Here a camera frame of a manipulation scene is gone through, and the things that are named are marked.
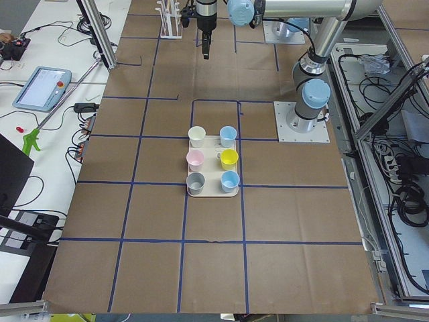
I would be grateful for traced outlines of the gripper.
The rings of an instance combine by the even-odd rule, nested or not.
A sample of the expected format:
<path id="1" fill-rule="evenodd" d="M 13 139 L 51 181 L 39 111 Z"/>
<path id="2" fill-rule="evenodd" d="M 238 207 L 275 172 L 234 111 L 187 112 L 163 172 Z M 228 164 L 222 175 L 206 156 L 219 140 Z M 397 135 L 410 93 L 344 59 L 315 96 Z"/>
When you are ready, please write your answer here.
<path id="1" fill-rule="evenodd" d="M 202 55 L 210 58 L 212 31 L 217 26 L 217 0 L 196 0 L 197 26 L 202 31 Z"/>

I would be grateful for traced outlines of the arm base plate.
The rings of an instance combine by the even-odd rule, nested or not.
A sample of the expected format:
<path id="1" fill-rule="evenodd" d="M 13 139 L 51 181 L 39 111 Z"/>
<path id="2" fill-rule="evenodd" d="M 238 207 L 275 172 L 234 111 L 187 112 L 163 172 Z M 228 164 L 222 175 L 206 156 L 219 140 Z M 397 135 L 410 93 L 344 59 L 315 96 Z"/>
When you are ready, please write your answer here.
<path id="1" fill-rule="evenodd" d="M 263 30 L 266 44 L 304 44 L 301 30 L 280 21 L 264 21 Z"/>
<path id="2" fill-rule="evenodd" d="M 295 102 L 274 101 L 275 122 L 280 143 L 329 144 L 330 138 L 323 113 L 305 120 L 295 111 Z"/>

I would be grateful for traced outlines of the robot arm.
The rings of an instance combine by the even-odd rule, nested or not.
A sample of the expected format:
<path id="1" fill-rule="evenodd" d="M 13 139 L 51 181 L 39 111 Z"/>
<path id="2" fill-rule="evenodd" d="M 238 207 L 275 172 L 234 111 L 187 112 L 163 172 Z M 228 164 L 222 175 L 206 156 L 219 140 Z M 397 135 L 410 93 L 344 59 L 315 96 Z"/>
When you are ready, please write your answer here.
<path id="1" fill-rule="evenodd" d="M 286 116 L 290 129 L 308 133 L 315 128 L 330 99 L 330 87 L 322 75 L 333 46 L 348 21 L 366 17 L 380 5 L 380 1 L 227 1 L 228 17 L 235 26 L 256 28 L 264 20 L 287 23 L 289 18 L 322 18 L 309 49 L 294 67 L 297 100 Z"/>

